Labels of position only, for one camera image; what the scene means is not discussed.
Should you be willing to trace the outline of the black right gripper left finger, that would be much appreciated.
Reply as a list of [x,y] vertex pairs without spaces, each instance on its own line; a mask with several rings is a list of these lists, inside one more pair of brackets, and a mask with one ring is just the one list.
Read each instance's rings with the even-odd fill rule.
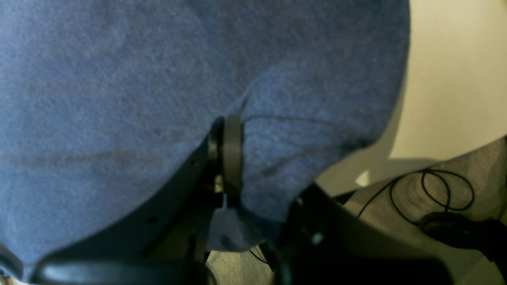
[[172,178],[132,213],[47,255],[36,285],[212,285],[204,258],[215,210],[239,205],[241,117],[220,116]]

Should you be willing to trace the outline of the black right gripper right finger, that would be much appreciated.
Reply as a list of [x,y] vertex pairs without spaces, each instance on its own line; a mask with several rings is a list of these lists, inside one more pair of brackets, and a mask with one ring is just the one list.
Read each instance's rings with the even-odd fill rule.
[[275,285],[452,285],[438,258],[366,225],[312,184],[292,203]]

